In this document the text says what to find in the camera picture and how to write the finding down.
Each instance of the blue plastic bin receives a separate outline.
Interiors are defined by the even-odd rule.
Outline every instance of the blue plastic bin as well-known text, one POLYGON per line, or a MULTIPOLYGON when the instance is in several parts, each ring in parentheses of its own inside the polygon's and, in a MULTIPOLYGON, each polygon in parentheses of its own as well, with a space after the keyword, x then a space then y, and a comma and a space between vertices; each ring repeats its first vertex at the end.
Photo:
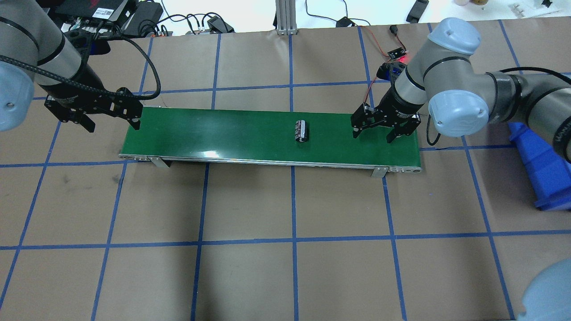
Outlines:
POLYGON ((537 195, 535 206, 543 211, 571 209, 571 164, 522 123, 510 123, 514 142, 537 195))

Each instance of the red wire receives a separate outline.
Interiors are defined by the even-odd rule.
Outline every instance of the red wire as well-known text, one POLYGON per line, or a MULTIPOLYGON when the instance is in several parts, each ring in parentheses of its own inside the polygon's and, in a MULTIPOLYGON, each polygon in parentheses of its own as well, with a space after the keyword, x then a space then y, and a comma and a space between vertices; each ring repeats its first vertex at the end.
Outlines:
POLYGON ((369 93, 371 92, 371 87, 373 86, 373 84, 375 83, 376 80, 377 80, 377 77, 375 77, 373 79, 373 81, 371 82, 371 84, 369 85, 369 89, 367 89, 367 94, 365 94, 365 99, 363 99, 363 103, 367 102, 367 98, 369 98, 369 93))
POLYGON ((400 45, 403 47, 404 51, 406 51, 407 48, 404 46, 404 43, 400 40, 399 35, 395 35, 395 37, 399 41, 400 45))
POLYGON ((373 34, 373 31, 371 31, 371 29, 369 29, 367 26, 361 26, 363 28, 365 28, 367 31, 369 31, 369 33, 371 34, 371 36, 373 36, 373 40, 375 40, 375 43, 377 44, 377 48, 379 48, 379 50, 381 51, 381 54, 385 57, 389 57, 384 51, 383 49, 381 49, 381 45, 379 44, 379 41, 377 41, 377 38, 375 37, 375 35, 373 34))

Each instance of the light blue joint cover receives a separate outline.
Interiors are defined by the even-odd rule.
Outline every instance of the light blue joint cover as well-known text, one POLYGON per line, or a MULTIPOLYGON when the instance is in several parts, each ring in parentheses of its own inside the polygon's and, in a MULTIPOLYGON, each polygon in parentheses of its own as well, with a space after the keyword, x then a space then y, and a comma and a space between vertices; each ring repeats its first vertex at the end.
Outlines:
POLYGON ((434 95, 428 111, 436 130, 444 136, 471 135, 488 123, 486 101, 467 90, 445 90, 434 95))
POLYGON ((435 44, 460 54, 473 55, 480 45, 480 33, 458 18, 446 18, 428 35, 435 44))
POLYGON ((571 320, 571 258, 541 271, 525 290, 517 321, 571 320))
POLYGON ((19 126, 34 98, 34 84, 20 68, 0 61, 0 131, 19 126))

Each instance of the black box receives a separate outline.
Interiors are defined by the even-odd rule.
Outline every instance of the black box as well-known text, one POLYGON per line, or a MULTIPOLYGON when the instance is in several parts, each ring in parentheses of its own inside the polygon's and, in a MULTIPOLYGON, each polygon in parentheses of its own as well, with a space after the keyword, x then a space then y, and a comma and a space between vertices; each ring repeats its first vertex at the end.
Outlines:
MULTIPOLYGON (((137 6, 137 10, 133 14, 129 24, 125 28, 123 35, 129 38, 138 38, 139 37, 139 25, 143 20, 151 20, 154 23, 157 23, 160 20, 160 16, 163 15, 163 7, 160 3, 156 2, 139 2, 137 6)), ((150 21, 145 21, 141 25, 141 29, 145 29, 144 26, 151 26, 152 23, 150 21)))
POLYGON ((127 22, 135 12, 137 0, 65 0, 55 11, 64 19, 84 18, 97 25, 101 20, 117 26, 127 22))

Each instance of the red light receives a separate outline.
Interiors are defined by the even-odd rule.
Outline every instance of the red light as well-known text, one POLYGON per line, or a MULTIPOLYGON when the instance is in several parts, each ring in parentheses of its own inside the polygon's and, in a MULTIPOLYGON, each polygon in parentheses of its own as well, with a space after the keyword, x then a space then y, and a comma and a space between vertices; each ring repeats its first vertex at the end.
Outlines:
POLYGON ((398 60, 399 60, 399 62, 406 63, 406 64, 408 64, 408 62, 411 61, 411 59, 408 55, 404 55, 404 56, 400 57, 398 60))

